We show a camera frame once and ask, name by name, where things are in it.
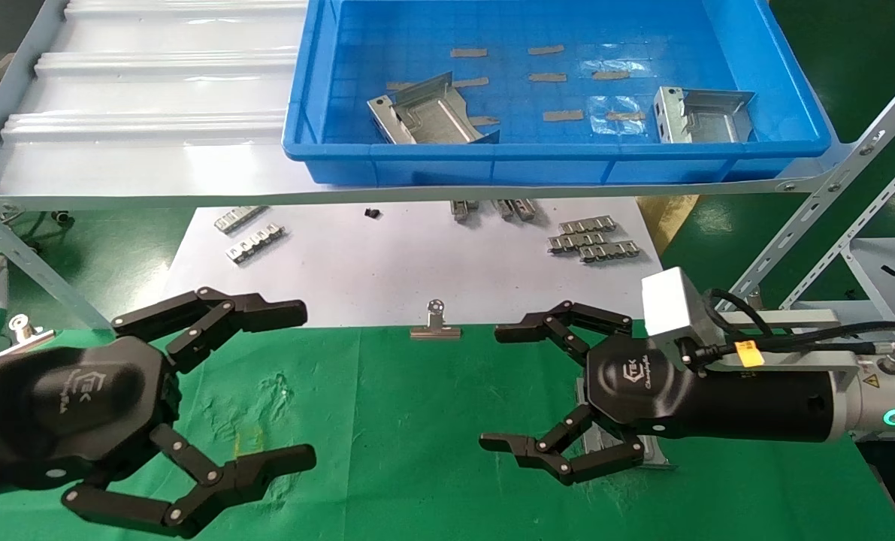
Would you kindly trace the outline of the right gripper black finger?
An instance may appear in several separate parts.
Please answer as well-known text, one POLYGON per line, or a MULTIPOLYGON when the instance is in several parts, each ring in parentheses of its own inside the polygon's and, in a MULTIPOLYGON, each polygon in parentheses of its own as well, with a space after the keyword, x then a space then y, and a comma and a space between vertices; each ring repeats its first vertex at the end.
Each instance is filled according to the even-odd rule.
POLYGON ((620 442, 613 446, 576 458, 564 455, 600 421, 605 421, 605 417, 591 405, 582 404, 539 439, 522 434, 481 434, 480 445, 485 451, 509 453, 520 468, 544 470, 564 486, 590 482, 642 465, 646 445, 630 429, 621 429, 620 442))
POLYGON ((548 340, 567 353, 577 365, 584 367, 591 346, 572 328, 589 330, 605 337, 629 337, 633 334, 633 320, 629 316, 587 304, 564 301, 546 312, 528 313, 520 322, 496 325, 494 338, 499 343, 548 340))

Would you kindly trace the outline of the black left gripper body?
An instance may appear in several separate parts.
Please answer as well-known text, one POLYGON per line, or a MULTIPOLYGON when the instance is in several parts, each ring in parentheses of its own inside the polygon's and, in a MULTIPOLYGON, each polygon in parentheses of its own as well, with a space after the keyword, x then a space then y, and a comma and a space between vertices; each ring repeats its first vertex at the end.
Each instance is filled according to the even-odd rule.
POLYGON ((121 482, 180 413, 165 354, 135 337, 0 358, 0 494, 100 477, 121 482))

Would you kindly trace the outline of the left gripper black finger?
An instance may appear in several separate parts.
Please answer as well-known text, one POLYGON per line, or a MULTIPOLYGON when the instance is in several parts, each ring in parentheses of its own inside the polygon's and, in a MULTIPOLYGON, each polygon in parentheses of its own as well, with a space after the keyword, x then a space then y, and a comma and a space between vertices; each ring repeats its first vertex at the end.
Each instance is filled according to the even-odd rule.
POLYGON ((252 453, 218 466, 169 425, 155 427, 150 440, 193 480, 186 496, 169 503, 110 492, 110 477, 97 475, 67 490, 65 507, 89 523, 191 539, 227 508, 261 500, 276 477, 316 466, 316 450, 309 444, 252 453))
POLYGON ((299 299, 268 302, 258 292, 228 295, 209 287, 185 292, 113 319, 118 337, 152 342, 176 334, 165 347, 174 372, 189 373, 238 332, 299 328, 307 306, 299 299))

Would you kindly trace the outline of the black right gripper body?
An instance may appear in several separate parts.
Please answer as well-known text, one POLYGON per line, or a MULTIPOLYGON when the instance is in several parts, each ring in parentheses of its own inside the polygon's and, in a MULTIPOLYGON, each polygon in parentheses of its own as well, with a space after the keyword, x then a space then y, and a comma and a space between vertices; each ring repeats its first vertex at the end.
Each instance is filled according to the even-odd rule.
POLYGON ((587 353, 587 403, 596 422, 616 435, 817 443, 834 428, 834 383, 827 373, 698 376, 646 340, 624 335, 587 353))

